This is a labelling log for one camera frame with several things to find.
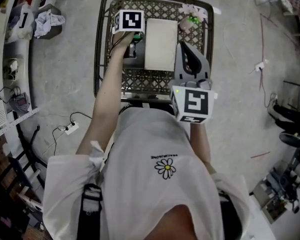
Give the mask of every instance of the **bag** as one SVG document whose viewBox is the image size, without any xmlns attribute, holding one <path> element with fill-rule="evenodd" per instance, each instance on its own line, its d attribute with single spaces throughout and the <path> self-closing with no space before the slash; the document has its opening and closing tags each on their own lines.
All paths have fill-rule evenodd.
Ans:
<svg viewBox="0 0 300 240">
<path fill-rule="evenodd" d="M 223 231 L 225 240 L 240 240 L 243 233 L 238 213 L 230 199 L 219 193 L 222 213 Z M 100 240 L 101 201 L 103 200 L 101 188 L 95 184 L 87 184 L 81 199 L 77 240 Z"/>
</svg>

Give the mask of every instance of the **white t-shirt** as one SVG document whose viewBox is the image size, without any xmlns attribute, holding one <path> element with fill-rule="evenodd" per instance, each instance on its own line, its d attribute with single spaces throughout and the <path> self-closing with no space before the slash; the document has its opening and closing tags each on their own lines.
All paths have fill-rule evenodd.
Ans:
<svg viewBox="0 0 300 240">
<path fill-rule="evenodd" d="M 94 152 L 103 155 L 100 149 Z M 97 171 L 88 155 L 49 159 L 43 221 L 54 240 L 77 239 L 83 187 Z M 177 205 L 188 207 L 197 239 L 222 240 L 220 190 L 229 195 L 243 231 L 248 226 L 243 177 L 209 175 L 184 128 L 165 111 L 135 107 L 124 111 L 102 173 L 101 240 L 142 240 Z"/>
</svg>

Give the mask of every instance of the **concrete floor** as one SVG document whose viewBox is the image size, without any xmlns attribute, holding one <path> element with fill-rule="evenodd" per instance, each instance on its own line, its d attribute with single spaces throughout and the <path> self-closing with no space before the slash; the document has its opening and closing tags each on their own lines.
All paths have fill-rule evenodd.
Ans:
<svg viewBox="0 0 300 240">
<path fill-rule="evenodd" d="M 269 14 L 269 5 L 255 6 L 254 0 L 201 0 L 218 13 L 214 21 L 213 89 L 218 93 L 213 118 L 206 123 L 212 153 L 212 164 L 223 173 L 243 174 L 251 191 L 269 169 L 293 149 L 279 140 L 281 130 L 264 108 L 264 95 L 259 91 L 260 75 L 250 72 L 262 59 L 259 13 Z M 74 111 L 92 114 L 94 104 L 93 76 L 95 39 L 101 0 L 57 0 L 66 18 L 62 33 L 51 40 L 34 40 L 30 79 L 32 103 L 41 111 L 22 123 L 26 136 L 41 126 L 34 142 L 37 154 L 53 156 L 52 130 L 69 124 Z M 283 80 L 300 83 L 300 55 L 292 42 L 279 30 L 288 32 L 282 15 L 264 25 L 264 87 L 266 102 L 272 92 L 279 99 L 285 90 Z M 62 135 L 56 155 L 74 154 L 90 120 L 73 116 L 79 129 Z M 265 152 L 269 154 L 250 158 Z"/>
</svg>

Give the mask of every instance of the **table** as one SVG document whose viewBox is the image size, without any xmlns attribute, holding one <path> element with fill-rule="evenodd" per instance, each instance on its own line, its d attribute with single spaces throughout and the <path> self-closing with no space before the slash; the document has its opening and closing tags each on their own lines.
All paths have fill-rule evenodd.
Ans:
<svg viewBox="0 0 300 240">
<path fill-rule="evenodd" d="M 185 41 L 195 46 L 207 58 L 210 68 L 213 58 L 214 10 L 213 7 L 199 0 L 101 0 L 96 33 L 94 57 L 94 85 L 96 96 L 103 80 L 110 59 L 112 41 L 112 25 L 114 16 L 120 9 L 143 10 L 145 19 L 165 19 L 181 21 L 186 15 L 178 9 L 182 3 L 194 5 L 205 10 L 207 20 L 194 25 L 188 31 L 178 30 L 177 41 Z M 169 71 L 145 70 L 143 68 L 123 68 L 121 101 L 138 101 L 144 103 L 171 103 L 169 82 L 174 73 Z"/>
</svg>

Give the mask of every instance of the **white crumpled cloth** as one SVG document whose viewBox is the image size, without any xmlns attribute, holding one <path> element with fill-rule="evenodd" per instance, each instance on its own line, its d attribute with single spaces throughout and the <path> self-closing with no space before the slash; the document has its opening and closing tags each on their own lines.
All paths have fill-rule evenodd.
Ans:
<svg viewBox="0 0 300 240">
<path fill-rule="evenodd" d="M 66 22 L 65 17 L 61 15 L 54 15 L 51 13 L 51 9 L 41 12 L 38 18 L 35 19 L 36 30 L 34 36 L 40 38 L 45 36 L 50 30 L 51 26 L 59 26 Z"/>
</svg>

